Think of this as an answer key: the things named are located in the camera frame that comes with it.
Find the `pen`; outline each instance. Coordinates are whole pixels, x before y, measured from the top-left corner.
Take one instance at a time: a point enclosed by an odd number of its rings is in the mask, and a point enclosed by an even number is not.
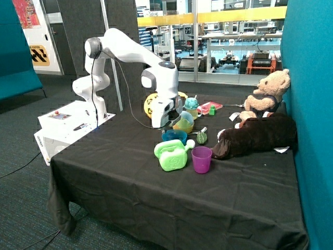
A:
[[[83,124],[81,124],[80,126],[76,127],[76,128],[74,129],[74,131],[79,130],[79,129],[82,129],[82,128],[86,127],[86,126],[88,126],[88,124],[87,124],[87,123],[83,123]]]

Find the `glass wall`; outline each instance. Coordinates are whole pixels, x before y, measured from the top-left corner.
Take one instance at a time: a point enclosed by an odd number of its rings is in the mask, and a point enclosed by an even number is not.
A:
[[[140,43],[176,63],[182,81],[255,85],[282,69],[287,2],[136,0]]]

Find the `small green bottle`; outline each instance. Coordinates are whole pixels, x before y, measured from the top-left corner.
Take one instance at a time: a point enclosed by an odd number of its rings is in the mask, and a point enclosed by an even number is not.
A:
[[[209,115],[210,116],[215,116],[215,113],[216,113],[215,106],[214,105],[210,106]]]

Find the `green watering can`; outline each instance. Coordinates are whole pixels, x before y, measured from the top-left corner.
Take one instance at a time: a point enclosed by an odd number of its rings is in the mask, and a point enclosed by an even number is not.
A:
[[[193,140],[188,140],[186,146],[180,140],[161,142],[155,146],[154,154],[159,159],[164,171],[184,168],[187,162],[187,151],[195,147]]]

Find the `blue bowl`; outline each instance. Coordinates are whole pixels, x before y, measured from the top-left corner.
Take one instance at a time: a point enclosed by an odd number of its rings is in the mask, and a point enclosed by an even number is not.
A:
[[[186,145],[187,133],[182,130],[171,129],[167,130],[166,133],[162,134],[164,142],[171,140],[181,140],[184,146]]]

